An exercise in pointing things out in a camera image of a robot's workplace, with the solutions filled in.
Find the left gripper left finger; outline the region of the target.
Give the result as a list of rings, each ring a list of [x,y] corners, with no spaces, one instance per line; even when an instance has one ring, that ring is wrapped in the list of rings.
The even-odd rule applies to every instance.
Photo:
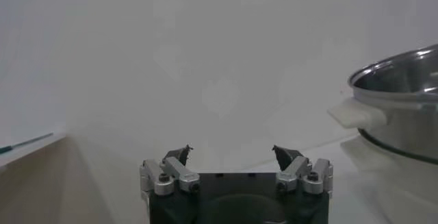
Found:
[[[141,193],[168,196],[179,189],[196,194],[201,187],[201,177],[186,167],[191,150],[193,148],[186,145],[169,151],[160,162],[144,160],[139,168]]]

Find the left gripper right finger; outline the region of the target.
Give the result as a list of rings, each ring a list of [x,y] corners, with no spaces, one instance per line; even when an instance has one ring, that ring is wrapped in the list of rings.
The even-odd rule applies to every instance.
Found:
[[[301,152],[273,146],[280,171],[276,174],[276,190],[279,193],[295,191],[300,184],[310,195],[333,194],[333,165],[319,158],[315,164]]]

